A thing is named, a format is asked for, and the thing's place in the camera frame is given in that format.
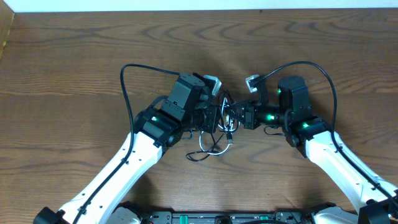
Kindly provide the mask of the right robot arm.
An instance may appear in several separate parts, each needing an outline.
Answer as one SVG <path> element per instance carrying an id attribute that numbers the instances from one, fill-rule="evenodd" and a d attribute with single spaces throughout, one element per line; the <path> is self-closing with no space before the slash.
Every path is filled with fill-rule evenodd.
<path id="1" fill-rule="evenodd" d="M 397 218 L 397 187 L 372 171 L 321 117 L 313 114 L 308 88 L 301 77 L 279 80 L 276 105 L 259 75 L 247 78 L 258 100 L 224 105 L 223 112 L 246 129 L 281 128 L 288 144 L 320 167 L 346 195 L 355 213 L 334 204 L 315 207 L 302 223 L 389 223 Z"/>

